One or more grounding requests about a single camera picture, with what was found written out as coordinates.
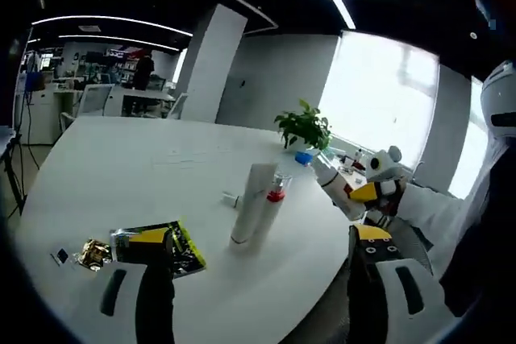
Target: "bottle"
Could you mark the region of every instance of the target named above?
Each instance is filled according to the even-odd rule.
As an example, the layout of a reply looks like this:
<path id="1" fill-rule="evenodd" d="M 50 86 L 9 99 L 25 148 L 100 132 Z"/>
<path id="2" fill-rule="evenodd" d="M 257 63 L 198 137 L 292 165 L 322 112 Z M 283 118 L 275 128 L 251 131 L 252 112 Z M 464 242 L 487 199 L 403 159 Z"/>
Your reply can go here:
<path id="1" fill-rule="evenodd" d="M 346 218 L 354 222 L 364 216 L 365 205 L 352 201 L 347 193 L 352 191 L 346 178 L 331 165 L 324 156 L 319 155 L 312 161 L 312 168 L 317 176 L 317 182 L 333 203 L 339 207 Z"/>
<path id="2" fill-rule="evenodd" d="M 291 176 L 282 175 L 280 173 L 276 173 L 274 175 L 274 181 L 265 199 L 260 219 L 258 220 L 255 232 L 249 241 L 249 245 L 253 250 L 257 251 L 263 246 L 268 232 L 271 230 L 274 220 L 283 204 L 285 192 L 291 179 Z"/>
<path id="3" fill-rule="evenodd" d="M 355 152 L 355 161 L 360 161 L 360 158 L 362 157 L 362 148 L 358 148 Z"/>
<path id="4" fill-rule="evenodd" d="M 232 243 L 242 245 L 254 233 L 267 189 L 273 181 L 276 168 L 277 164 L 253 164 L 251 166 L 243 193 L 242 207 L 239 209 L 239 215 L 231 232 Z"/>

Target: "white wall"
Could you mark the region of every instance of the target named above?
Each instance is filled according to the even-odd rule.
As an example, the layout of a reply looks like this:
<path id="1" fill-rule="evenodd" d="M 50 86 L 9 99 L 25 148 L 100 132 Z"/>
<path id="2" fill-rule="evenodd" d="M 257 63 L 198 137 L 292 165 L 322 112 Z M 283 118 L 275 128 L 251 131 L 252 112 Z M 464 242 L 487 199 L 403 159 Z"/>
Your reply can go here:
<path id="1" fill-rule="evenodd" d="M 154 74 L 158 77 L 164 78 L 167 81 L 171 81 L 176 70 L 177 60 L 179 53 L 175 56 L 171 56 L 166 52 L 158 52 L 152 50 L 152 60 L 154 61 Z"/>
<path id="2" fill-rule="evenodd" d="M 337 45 L 331 35 L 243 38 L 229 72 L 217 123 L 277 130 L 283 110 L 299 98 L 317 106 Z"/>
<path id="3" fill-rule="evenodd" d="M 447 193 L 466 138 L 470 100 L 471 80 L 441 64 L 423 164 L 414 175 L 417 183 Z"/>

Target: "black ceiling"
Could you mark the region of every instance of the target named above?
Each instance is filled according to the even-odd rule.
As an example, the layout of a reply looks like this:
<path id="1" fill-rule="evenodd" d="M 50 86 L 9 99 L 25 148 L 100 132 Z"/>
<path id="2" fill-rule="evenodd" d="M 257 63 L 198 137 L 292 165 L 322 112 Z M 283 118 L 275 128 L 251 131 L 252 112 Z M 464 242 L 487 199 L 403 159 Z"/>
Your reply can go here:
<path id="1" fill-rule="evenodd" d="M 260 9 L 276 30 L 261 34 L 318 33 L 336 35 L 346 28 L 331 0 L 244 0 Z M 473 0 L 344 0 L 358 31 L 406 41 L 440 56 L 465 74 L 483 79 L 510 53 L 493 38 Z M 194 32 L 199 19 L 217 3 L 248 17 L 246 32 L 272 24 L 236 0 L 47 0 L 37 19 L 61 15 L 110 15 L 140 19 Z M 57 35 L 84 34 L 79 24 L 96 24 L 100 35 L 138 39 L 184 48 L 189 37 L 156 27 L 115 21 L 67 20 L 37 26 L 41 44 Z M 475 32 L 478 39 L 472 39 Z"/>

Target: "white round table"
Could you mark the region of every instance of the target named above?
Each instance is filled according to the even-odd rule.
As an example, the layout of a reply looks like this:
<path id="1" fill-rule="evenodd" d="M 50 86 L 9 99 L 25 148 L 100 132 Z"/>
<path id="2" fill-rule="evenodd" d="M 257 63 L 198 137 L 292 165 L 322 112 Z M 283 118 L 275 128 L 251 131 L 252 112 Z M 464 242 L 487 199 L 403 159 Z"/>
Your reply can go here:
<path id="1" fill-rule="evenodd" d="M 242 193 L 251 164 L 271 161 L 292 184 L 262 251 L 236 254 L 236 212 L 222 193 Z M 174 280 L 180 344 L 278 343 L 347 258 L 349 221 L 277 133 L 164 119 L 80 117 L 42 166 L 15 240 L 36 289 L 68 323 L 98 273 L 58 267 L 50 253 L 77 252 L 88 238 L 109 242 L 110 229 L 177 219 L 207 264 Z"/>

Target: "white chair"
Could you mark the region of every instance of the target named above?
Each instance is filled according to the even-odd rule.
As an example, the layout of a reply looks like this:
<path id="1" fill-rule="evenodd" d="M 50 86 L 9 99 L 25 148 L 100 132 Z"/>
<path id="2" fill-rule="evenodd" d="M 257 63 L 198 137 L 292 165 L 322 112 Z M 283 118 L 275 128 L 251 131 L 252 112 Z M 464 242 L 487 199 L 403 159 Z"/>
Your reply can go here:
<path id="1" fill-rule="evenodd" d="M 172 105 L 169 114 L 167 114 L 167 118 L 170 118 L 172 120 L 181 120 L 181 113 L 183 111 L 183 106 L 185 106 L 185 101 L 187 97 L 187 93 L 181 93 L 179 95 L 176 102 L 174 102 L 174 105 Z"/>
<path id="2" fill-rule="evenodd" d="M 73 117 L 69 113 L 61 112 L 61 133 L 72 125 L 73 121 L 79 116 L 103 116 L 107 98 L 110 96 L 113 87 L 114 84 L 87 85 L 81 96 L 77 116 Z"/>

